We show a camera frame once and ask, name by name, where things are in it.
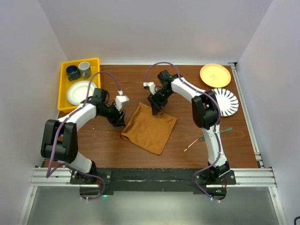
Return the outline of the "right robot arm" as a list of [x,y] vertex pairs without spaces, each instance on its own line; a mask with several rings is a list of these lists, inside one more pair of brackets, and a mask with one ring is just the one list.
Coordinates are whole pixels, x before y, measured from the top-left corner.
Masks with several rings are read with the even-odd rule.
[[220,184],[229,173],[230,166],[221,142],[221,110],[214,92],[204,91],[179,74],[171,75],[167,70],[160,72],[157,77],[161,88],[157,88],[153,82],[143,82],[143,87],[150,90],[148,101],[152,114],[157,115],[173,93],[181,95],[191,103],[193,121],[202,130],[208,151],[208,166],[196,172],[195,176],[207,175],[212,183]]

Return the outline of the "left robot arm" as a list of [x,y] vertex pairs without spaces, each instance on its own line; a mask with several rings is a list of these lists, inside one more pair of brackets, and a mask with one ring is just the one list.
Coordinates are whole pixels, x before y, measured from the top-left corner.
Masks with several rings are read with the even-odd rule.
[[108,96],[108,91],[96,88],[93,94],[71,113],[45,123],[41,156],[49,159],[47,177],[54,172],[52,163],[56,161],[73,170],[87,184],[102,183],[97,175],[95,162],[79,152],[77,132],[97,116],[107,118],[113,127],[125,126],[126,112],[122,108],[129,102],[129,98],[120,90],[113,102],[109,104],[106,100]]

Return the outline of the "brown cloth napkin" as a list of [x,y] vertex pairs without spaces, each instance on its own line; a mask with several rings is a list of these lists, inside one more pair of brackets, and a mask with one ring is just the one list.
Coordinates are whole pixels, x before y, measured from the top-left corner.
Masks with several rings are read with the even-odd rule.
[[167,113],[152,114],[152,108],[139,103],[121,137],[152,153],[161,155],[177,119]]

